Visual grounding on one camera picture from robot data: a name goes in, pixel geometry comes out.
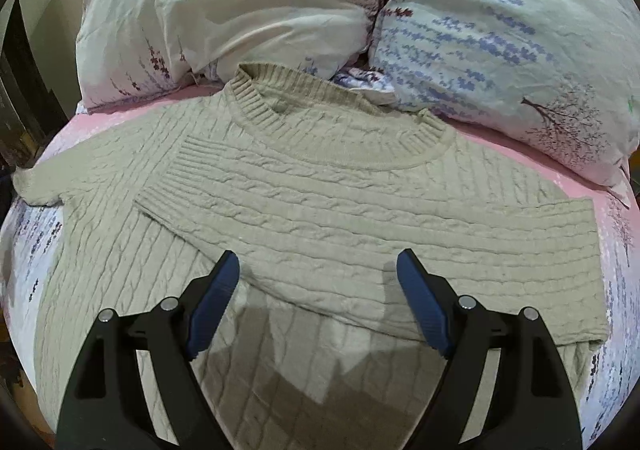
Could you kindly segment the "left floral white pillow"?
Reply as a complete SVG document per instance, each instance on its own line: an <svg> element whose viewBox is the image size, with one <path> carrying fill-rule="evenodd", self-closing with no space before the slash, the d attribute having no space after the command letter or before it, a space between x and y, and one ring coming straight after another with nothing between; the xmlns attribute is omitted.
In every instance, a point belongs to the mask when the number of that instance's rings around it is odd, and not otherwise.
<svg viewBox="0 0 640 450"><path fill-rule="evenodd" d="M76 39L88 111L132 105L242 62L329 79L367 51L382 0L84 0Z"/></svg>

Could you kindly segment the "dark wooden furniture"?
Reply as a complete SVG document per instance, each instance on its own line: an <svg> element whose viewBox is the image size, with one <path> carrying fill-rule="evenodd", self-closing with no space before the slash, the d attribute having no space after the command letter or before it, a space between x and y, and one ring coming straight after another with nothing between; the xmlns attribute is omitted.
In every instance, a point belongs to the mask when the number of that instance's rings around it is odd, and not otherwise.
<svg viewBox="0 0 640 450"><path fill-rule="evenodd" d="M30 48L20 0L14 0L1 44L1 162L32 166L68 123Z"/></svg>

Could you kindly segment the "right floral lavender pillow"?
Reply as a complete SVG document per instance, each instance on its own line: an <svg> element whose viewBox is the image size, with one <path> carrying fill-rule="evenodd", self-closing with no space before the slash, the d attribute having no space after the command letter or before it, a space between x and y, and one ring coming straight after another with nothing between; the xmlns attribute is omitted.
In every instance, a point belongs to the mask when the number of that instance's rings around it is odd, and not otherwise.
<svg viewBox="0 0 640 450"><path fill-rule="evenodd" d="M364 68L380 105L494 129L614 188L639 145L634 0L386 0Z"/></svg>

